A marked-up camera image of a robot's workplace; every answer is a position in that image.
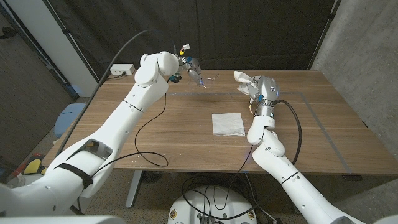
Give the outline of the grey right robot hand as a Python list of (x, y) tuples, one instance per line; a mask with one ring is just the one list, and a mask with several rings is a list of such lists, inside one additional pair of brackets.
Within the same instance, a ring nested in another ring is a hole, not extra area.
[(273, 78), (255, 76), (246, 86), (250, 97), (256, 102), (275, 101), (279, 97), (278, 85)]

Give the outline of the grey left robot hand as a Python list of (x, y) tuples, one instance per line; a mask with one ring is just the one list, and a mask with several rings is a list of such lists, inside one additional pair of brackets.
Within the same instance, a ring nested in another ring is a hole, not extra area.
[(178, 60), (179, 68), (176, 72), (176, 76), (180, 76), (184, 71), (187, 72), (188, 76), (198, 85), (203, 86), (203, 77), (201, 75), (200, 63), (196, 58), (181, 57)]

